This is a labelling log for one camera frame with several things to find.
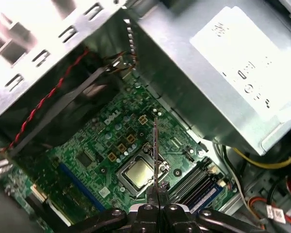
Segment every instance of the white wire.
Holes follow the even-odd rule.
[[[247,208],[247,210],[259,221],[260,219],[253,213],[252,209],[249,207],[247,201],[246,201],[246,197],[242,191],[242,185],[240,183],[240,181],[238,180],[236,174],[233,172],[232,168],[228,165],[228,163],[225,161],[225,158],[224,156],[222,155],[222,145],[220,145],[220,155],[221,155],[221,158],[223,159],[223,162],[225,163],[226,167],[228,168],[229,172],[231,173],[231,175],[233,176],[235,182],[236,182],[236,185],[238,187],[238,191],[241,195],[241,199],[243,201],[243,204],[245,205],[245,207]]]

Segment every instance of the metal tool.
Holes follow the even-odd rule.
[[[154,118],[153,123],[153,160],[154,160],[154,187],[159,187],[159,145],[158,145],[158,120]]]
[[[147,203],[131,206],[129,214],[106,210],[79,222],[63,233],[267,233],[213,209],[197,216],[187,206],[170,203],[164,188],[149,187]]]

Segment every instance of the dell logo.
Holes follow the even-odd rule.
[[[115,110],[114,113],[112,113],[112,115],[110,115],[107,119],[105,119],[105,124],[106,125],[110,125],[110,123],[117,118],[119,115],[121,114],[121,112],[119,112],[118,110]]]

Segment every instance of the yellow wire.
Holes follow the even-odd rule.
[[[259,162],[253,161],[252,159],[249,159],[247,156],[245,156],[243,153],[241,153],[238,149],[236,149],[236,148],[233,148],[233,149],[242,158],[244,158],[245,160],[247,160],[251,164],[253,164],[255,166],[258,166],[260,168],[264,168],[264,169],[279,169],[279,168],[282,168],[282,167],[285,167],[285,166],[288,166],[288,165],[291,164],[291,157],[288,160],[284,161],[284,162],[276,163],[276,164],[263,164],[263,163],[259,163]]]

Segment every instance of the motherboard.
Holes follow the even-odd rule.
[[[69,141],[44,154],[18,157],[16,163],[71,224],[111,207],[128,211],[146,202],[146,189],[153,184],[156,117],[158,178],[169,188],[171,200],[188,205],[192,213],[222,207],[234,195],[228,179],[132,74]]]
[[[4,178],[3,187],[5,193],[10,196],[20,208],[29,215],[30,220],[36,221],[45,233],[53,233],[50,226],[37,215],[35,210],[28,204],[28,197],[35,192],[35,187],[29,177],[19,168],[15,167],[12,172]]]

